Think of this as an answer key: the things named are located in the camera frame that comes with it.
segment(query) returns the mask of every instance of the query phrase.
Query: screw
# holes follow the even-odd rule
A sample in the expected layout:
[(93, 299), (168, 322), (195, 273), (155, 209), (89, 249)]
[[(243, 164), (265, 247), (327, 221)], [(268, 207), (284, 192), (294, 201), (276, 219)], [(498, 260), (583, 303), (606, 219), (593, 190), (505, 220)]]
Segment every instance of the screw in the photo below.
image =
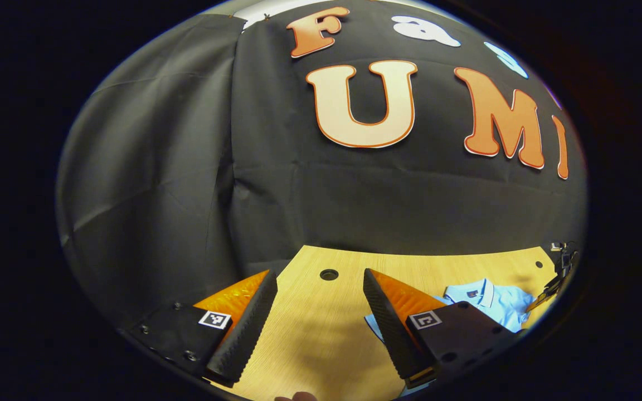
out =
[(196, 361), (197, 360), (197, 355), (194, 354), (192, 351), (185, 351), (185, 358), (188, 358), (188, 360), (191, 361)]

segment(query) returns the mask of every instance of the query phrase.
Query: orange letter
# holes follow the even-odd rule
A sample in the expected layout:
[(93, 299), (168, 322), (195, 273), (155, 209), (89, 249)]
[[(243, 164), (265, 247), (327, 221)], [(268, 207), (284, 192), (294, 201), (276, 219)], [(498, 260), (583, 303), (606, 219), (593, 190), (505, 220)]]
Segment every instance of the orange letter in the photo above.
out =
[(359, 123), (351, 114), (348, 79), (352, 66), (331, 66), (311, 71), (306, 81), (314, 86), (316, 120), (321, 132), (336, 144), (350, 148), (383, 148), (405, 138), (415, 122), (410, 76), (417, 66), (410, 61), (376, 61), (368, 69), (383, 78), (385, 118), (375, 124)]
[(340, 31), (341, 21), (336, 16), (346, 16), (349, 12), (347, 8), (343, 7), (329, 8), (299, 18), (287, 25), (287, 30), (294, 30), (294, 38), (296, 39), (296, 48), (291, 51), (292, 58), (303, 57), (334, 44), (334, 38), (324, 38), (321, 31), (328, 31), (328, 33)]
[(474, 109), (472, 134), (464, 139), (467, 151), (486, 157), (499, 154), (499, 144), (494, 140), (492, 129), (496, 125), (507, 158), (514, 157), (519, 140), (524, 135), (519, 160), (529, 167), (541, 170), (544, 159), (537, 103), (524, 92), (515, 89), (512, 107), (509, 107), (494, 82), (486, 75), (462, 68), (456, 68), (455, 75), (467, 84)]
[(566, 130), (558, 121), (558, 117), (551, 116), (553, 124), (556, 125), (556, 134), (558, 134), (558, 167), (556, 172), (558, 176), (566, 180), (568, 178), (568, 163), (566, 162)]

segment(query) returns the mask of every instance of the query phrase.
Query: shirt collar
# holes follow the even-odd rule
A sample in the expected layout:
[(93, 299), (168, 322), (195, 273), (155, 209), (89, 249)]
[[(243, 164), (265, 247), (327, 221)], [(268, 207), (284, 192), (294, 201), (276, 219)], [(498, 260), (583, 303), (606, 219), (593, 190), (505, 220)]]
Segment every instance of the shirt collar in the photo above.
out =
[[(477, 297), (469, 297), (468, 292), (474, 291), (477, 292)], [(491, 307), (494, 300), (494, 284), (485, 278), (470, 284), (448, 285), (445, 297), (448, 297), (452, 302), (464, 300), (474, 305)]]

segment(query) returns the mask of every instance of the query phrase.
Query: wooden table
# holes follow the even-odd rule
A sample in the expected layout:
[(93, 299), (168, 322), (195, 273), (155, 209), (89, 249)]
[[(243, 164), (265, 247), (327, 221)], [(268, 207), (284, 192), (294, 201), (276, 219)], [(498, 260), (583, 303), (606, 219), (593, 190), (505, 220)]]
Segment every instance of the wooden table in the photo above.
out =
[[(218, 387), (254, 401), (291, 398), (297, 391), (313, 393), (319, 401), (397, 398), (405, 383), (363, 319), (371, 313), (362, 289), (366, 267), (438, 296), (448, 285), (488, 278), (536, 297), (555, 277), (553, 262), (540, 247), (400, 256), (304, 246), (278, 277), (278, 294), (241, 380), (232, 389)], [(329, 268), (339, 277), (322, 280), (319, 274)], [(551, 302), (533, 310), (524, 327), (537, 322)]]

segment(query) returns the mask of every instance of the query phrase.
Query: light blue shirt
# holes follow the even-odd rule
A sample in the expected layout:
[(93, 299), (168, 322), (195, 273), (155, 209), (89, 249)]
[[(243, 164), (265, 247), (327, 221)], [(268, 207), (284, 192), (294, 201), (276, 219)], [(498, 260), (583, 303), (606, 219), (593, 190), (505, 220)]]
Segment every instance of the light blue shirt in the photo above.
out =
[[(448, 289), (445, 290), (444, 297), (433, 298), (446, 305), (452, 305), (460, 301), (469, 302), (485, 315), (491, 317), (492, 320), (512, 332), (518, 332), (522, 329), (522, 323), (526, 322), (529, 318), (529, 313), (525, 312), (525, 310), (527, 310), (528, 305), (536, 299), (531, 294), (527, 294), (522, 291), (522, 289), (519, 289), (519, 287), (494, 285), (486, 278), (477, 282), (471, 282), (470, 284), (449, 285)], [(365, 320), (375, 335), (383, 341), (383, 336), (380, 334), (380, 329), (378, 328), (378, 323), (375, 321), (375, 317), (373, 315), (367, 315)], [(415, 391), (422, 390), (431, 383), (432, 382), (426, 383), (412, 390), (405, 388), (403, 392), (400, 393), (400, 396), (415, 393)]]

